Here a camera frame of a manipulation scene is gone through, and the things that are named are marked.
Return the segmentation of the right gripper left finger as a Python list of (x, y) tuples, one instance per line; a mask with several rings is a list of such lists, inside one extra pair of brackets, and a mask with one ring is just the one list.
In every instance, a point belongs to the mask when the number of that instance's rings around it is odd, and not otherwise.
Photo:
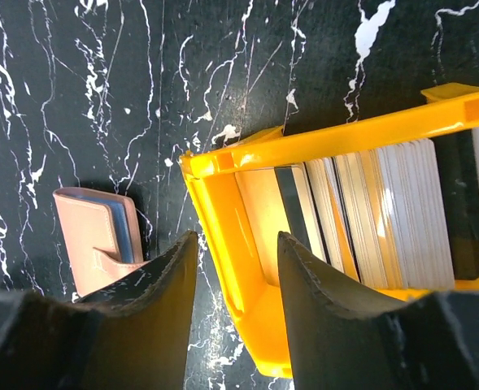
[(180, 389), (198, 236), (75, 303), (0, 290), (0, 389)]

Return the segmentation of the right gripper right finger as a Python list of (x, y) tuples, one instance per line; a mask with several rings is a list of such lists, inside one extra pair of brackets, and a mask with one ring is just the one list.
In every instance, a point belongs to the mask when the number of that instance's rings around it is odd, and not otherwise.
[(319, 260), (287, 232), (278, 272), (298, 389), (479, 389), (479, 292), (400, 301)]

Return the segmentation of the orange card box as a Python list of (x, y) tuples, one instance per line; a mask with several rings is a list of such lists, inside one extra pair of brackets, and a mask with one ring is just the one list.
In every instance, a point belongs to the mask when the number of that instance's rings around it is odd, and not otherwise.
[(449, 83), (426, 89), (424, 96), (425, 105), (392, 114), (290, 136), (274, 127), (221, 149), (182, 156), (182, 175), (207, 238), (225, 304), (262, 375), (290, 378), (290, 351), (281, 290), (263, 272), (236, 173), (479, 126), (479, 87)]

